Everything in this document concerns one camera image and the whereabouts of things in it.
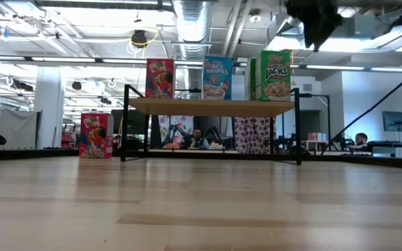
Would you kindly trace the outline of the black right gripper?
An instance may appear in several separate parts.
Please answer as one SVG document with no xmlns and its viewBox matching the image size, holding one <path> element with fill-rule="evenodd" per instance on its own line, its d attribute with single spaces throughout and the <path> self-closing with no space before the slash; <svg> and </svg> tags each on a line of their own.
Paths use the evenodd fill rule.
<svg viewBox="0 0 402 251">
<path fill-rule="evenodd" d="M 289 16 L 297 18 L 305 25 L 305 48 L 313 46 L 318 52 L 322 44 L 330 37 L 328 26 L 315 26 L 314 22 L 324 21 L 339 26 L 343 17 L 338 14 L 337 0 L 287 0 L 286 10 Z"/>
</svg>

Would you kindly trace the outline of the green Apple Jacks cereal box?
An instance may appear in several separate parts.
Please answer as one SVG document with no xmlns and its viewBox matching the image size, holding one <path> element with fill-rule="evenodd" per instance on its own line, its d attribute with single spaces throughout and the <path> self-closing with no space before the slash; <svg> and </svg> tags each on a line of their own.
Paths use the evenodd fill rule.
<svg viewBox="0 0 402 251">
<path fill-rule="evenodd" d="M 245 96 L 247 100 L 255 100 L 255 58 L 250 58 L 246 64 Z"/>
<path fill-rule="evenodd" d="M 255 99 L 289 101 L 291 91 L 290 53 L 261 51 L 255 59 Z"/>
</svg>

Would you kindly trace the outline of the blue Rice Krispies cereal box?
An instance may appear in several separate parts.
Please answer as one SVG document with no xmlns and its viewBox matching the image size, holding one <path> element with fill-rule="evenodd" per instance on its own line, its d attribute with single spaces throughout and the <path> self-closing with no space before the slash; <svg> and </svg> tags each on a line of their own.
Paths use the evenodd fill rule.
<svg viewBox="0 0 402 251">
<path fill-rule="evenodd" d="M 230 100 L 232 98 L 232 59 L 206 56 L 203 61 L 202 99 Z"/>
</svg>

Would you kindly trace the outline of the red Froot Loops cereal box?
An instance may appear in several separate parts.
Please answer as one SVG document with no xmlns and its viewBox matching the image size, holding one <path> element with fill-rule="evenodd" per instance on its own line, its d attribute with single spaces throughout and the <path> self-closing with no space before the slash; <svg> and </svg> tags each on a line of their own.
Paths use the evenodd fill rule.
<svg viewBox="0 0 402 251">
<path fill-rule="evenodd" d="M 113 115 L 107 113 L 81 114 L 79 157 L 109 159 L 113 152 Z"/>
<path fill-rule="evenodd" d="M 173 99 L 174 60 L 147 59 L 145 98 Z"/>
</svg>

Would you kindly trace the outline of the black metal stand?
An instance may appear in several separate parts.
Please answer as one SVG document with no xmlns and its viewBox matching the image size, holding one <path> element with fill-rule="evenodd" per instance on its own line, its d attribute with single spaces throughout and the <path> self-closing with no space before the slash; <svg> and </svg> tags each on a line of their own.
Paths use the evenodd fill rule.
<svg viewBox="0 0 402 251">
<path fill-rule="evenodd" d="M 330 151 L 332 148 L 332 124 L 331 124 L 331 102 L 330 96 L 324 94 L 300 93 L 300 98 L 317 98 L 327 108 L 327 144 L 322 148 L 322 152 Z"/>
</svg>

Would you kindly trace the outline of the black diagonal strut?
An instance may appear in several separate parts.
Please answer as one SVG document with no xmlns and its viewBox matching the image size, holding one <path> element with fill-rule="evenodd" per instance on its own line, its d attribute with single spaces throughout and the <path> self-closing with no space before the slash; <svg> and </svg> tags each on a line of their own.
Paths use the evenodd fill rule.
<svg viewBox="0 0 402 251">
<path fill-rule="evenodd" d="M 402 82 L 400 82 L 397 86 L 395 86 L 390 92 L 386 93 L 379 101 L 377 101 L 372 107 L 368 108 L 365 112 L 360 114 L 358 117 L 356 117 L 353 121 L 351 121 L 349 124 L 347 124 L 341 131 L 339 131 L 335 136 L 332 138 L 329 138 L 329 142 L 327 143 L 326 147 L 328 147 L 339 135 L 343 134 L 348 128 L 350 128 L 353 124 L 355 124 L 358 120 L 362 119 L 365 117 L 367 114 L 372 112 L 377 106 L 379 106 L 382 102 L 384 102 L 390 95 L 395 93 L 398 89 L 402 87 Z"/>
</svg>

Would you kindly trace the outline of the person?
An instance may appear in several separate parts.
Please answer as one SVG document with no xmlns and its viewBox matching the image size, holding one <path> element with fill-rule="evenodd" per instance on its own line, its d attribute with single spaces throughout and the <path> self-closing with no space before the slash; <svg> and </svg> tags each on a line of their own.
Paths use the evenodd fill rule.
<svg viewBox="0 0 402 251">
<path fill-rule="evenodd" d="M 351 151 L 369 151 L 367 134 L 363 132 L 356 134 L 355 143 L 353 145 L 349 145 L 348 148 Z"/>
<path fill-rule="evenodd" d="M 209 142 L 202 136 L 200 129 L 194 129 L 193 134 L 186 142 L 188 149 L 201 149 L 207 150 L 209 148 Z"/>
</svg>

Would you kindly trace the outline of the purple dotted panel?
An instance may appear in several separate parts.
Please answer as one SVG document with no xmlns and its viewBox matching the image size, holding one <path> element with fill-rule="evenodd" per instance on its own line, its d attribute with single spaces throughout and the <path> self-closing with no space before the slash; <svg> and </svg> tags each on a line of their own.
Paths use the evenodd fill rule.
<svg viewBox="0 0 402 251">
<path fill-rule="evenodd" d="M 241 154 L 270 154 L 270 118 L 234 117 L 234 147 Z"/>
</svg>

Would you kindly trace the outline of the dark computer monitor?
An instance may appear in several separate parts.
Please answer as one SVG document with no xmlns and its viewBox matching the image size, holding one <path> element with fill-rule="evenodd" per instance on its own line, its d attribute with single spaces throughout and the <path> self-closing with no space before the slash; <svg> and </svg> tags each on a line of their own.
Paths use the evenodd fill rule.
<svg viewBox="0 0 402 251">
<path fill-rule="evenodd" d="M 382 121 L 385 132 L 402 132 L 402 112 L 384 111 Z"/>
</svg>

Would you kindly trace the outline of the white patterned panel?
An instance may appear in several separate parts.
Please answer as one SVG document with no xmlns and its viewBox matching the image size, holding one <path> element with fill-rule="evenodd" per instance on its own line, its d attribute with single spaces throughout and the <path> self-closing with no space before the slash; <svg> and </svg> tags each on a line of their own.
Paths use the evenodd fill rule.
<svg viewBox="0 0 402 251">
<path fill-rule="evenodd" d="M 193 117 L 192 116 L 168 116 L 168 115 L 159 115 L 158 116 L 161 141 L 163 145 L 163 140 L 165 138 L 165 134 L 170 127 L 170 125 L 179 126 L 186 134 L 186 142 L 188 141 L 190 135 L 193 134 Z M 182 149 L 186 147 L 185 144 L 168 144 L 167 146 L 163 146 L 165 149 Z"/>
</svg>

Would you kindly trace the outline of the black ceiling device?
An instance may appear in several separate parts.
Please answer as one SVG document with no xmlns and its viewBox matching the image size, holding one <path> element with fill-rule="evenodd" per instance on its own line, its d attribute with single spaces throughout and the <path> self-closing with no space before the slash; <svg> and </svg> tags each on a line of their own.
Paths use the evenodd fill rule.
<svg viewBox="0 0 402 251">
<path fill-rule="evenodd" d="M 148 40 L 146 37 L 145 30 L 134 30 L 133 34 L 130 38 L 131 44 L 136 48 L 146 47 L 148 44 Z"/>
</svg>

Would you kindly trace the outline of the black screen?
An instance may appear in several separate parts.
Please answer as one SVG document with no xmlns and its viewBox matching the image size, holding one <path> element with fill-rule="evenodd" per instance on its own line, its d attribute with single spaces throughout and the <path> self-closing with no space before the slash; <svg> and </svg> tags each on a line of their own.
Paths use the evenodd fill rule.
<svg viewBox="0 0 402 251">
<path fill-rule="evenodd" d="M 124 111 L 122 109 L 113 109 L 111 111 L 111 115 L 113 115 L 114 118 L 113 133 L 120 134 Z M 130 109 L 128 111 L 127 134 L 143 135 L 144 128 L 145 128 L 145 115 L 136 109 Z"/>
</svg>

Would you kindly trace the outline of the red cart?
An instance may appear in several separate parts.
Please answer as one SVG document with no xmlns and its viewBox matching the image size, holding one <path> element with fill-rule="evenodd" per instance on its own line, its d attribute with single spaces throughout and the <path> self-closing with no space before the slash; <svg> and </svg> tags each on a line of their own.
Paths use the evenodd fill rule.
<svg viewBox="0 0 402 251">
<path fill-rule="evenodd" d="M 61 131 L 61 148 L 74 149 L 77 141 L 77 125 L 64 123 Z"/>
</svg>

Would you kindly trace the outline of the white square pillar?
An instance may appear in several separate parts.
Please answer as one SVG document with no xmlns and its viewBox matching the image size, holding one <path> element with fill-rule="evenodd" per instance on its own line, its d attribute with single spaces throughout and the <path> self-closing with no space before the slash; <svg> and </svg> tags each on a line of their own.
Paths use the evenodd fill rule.
<svg viewBox="0 0 402 251">
<path fill-rule="evenodd" d="M 37 149 L 61 146 L 65 85 L 61 68 L 38 67 L 33 106 L 40 112 Z"/>
</svg>

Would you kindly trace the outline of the wooden shelf black metal frame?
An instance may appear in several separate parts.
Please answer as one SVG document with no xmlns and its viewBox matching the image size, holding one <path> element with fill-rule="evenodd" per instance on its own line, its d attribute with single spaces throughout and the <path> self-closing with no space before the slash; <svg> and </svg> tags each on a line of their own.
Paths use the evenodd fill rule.
<svg viewBox="0 0 402 251">
<path fill-rule="evenodd" d="M 120 159 L 122 162 L 127 158 L 128 141 L 128 108 L 135 108 L 145 115 L 144 127 L 144 149 L 142 156 L 149 155 L 148 132 L 149 117 L 151 115 L 168 116 L 228 116 L 228 117 L 261 117 L 270 119 L 270 154 L 269 158 L 275 160 L 274 153 L 274 118 L 291 109 L 295 111 L 295 132 L 299 133 L 301 128 L 298 88 L 290 91 L 295 100 L 262 102 L 255 100 L 187 100 L 169 98 L 145 98 L 137 89 L 130 84 L 124 85 L 124 106 L 121 134 Z"/>
</svg>

